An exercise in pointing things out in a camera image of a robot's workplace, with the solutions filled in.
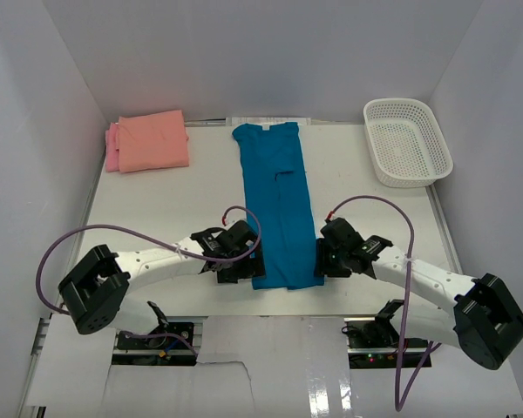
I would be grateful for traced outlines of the blue t shirt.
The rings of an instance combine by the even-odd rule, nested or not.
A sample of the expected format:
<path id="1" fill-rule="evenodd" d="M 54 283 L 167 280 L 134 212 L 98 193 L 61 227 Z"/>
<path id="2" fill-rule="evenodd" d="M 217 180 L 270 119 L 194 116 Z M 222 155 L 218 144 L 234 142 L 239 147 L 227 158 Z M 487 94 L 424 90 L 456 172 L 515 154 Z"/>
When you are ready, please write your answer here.
<path id="1" fill-rule="evenodd" d="M 319 287 L 316 230 L 296 122 L 243 124 L 232 136 L 240 149 L 246 207 L 261 225 L 265 277 L 255 290 Z"/>

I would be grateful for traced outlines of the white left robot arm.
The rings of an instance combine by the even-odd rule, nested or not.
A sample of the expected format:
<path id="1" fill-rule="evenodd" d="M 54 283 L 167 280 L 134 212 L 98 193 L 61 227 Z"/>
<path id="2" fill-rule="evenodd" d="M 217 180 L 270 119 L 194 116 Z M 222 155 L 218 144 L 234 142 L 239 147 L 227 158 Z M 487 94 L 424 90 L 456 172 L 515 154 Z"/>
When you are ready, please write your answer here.
<path id="1" fill-rule="evenodd" d="M 265 277 L 262 243 L 244 220 L 192 233 L 174 247 L 117 253 L 106 245 L 93 247 L 58 285 L 78 333 L 112 327 L 158 347 L 166 339 L 166 316 L 154 302 L 136 301 L 130 293 L 207 272 L 214 272 L 219 284 Z"/>

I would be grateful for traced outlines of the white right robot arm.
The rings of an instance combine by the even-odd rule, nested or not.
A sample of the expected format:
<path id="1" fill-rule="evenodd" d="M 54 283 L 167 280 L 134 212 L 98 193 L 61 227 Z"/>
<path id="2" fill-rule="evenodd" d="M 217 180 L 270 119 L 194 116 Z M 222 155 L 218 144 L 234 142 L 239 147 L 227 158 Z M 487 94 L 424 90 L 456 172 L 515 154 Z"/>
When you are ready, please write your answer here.
<path id="1" fill-rule="evenodd" d="M 480 366 L 497 370 L 523 340 L 523 312 L 498 276 L 481 278 L 446 271 L 411 260 L 389 240 L 364 239 L 343 218 L 327 220 L 316 242 L 316 273 L 327 278 L 363 274 L 427 300 L 411 306 L 391 300 L 377 317 L 377 339 L 396 347 L 409 338 L 431 340 L 461 349 Z"/>

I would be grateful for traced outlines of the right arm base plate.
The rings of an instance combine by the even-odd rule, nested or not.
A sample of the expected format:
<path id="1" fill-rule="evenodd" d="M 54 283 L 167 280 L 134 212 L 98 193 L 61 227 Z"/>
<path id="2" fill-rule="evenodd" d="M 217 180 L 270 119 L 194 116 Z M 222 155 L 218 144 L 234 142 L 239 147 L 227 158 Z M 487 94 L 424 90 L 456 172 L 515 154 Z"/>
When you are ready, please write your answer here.
<path id="1" fill-rule="evenodd" d="M 346 319 L 341 329 L 346 337 L 351 370 L 395 369 L 398 334 L 374 318 Z M 428 341 L 407 338 L 403 346 L 403 368 L 415 368 L 424 357 Z"/>

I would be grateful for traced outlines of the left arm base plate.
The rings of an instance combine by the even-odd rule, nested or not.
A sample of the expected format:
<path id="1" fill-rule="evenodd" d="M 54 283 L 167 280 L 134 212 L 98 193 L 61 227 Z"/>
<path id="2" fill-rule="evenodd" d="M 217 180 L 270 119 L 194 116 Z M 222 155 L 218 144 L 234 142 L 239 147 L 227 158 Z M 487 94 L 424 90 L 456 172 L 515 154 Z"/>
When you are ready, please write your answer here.
<path id="1" fill-rule="evenodd" d="M 201 324 L 199 322 L 177 320 L 159 326 L 152 334 L 171 336 L 135 339 L 125 335 L 118 336 L 112 353 L 115 366 L 141 367 L 192 367 L 196 364 L 196 355 L 180 339 L 179 335 L 194 351 L 200 351 Z"/>

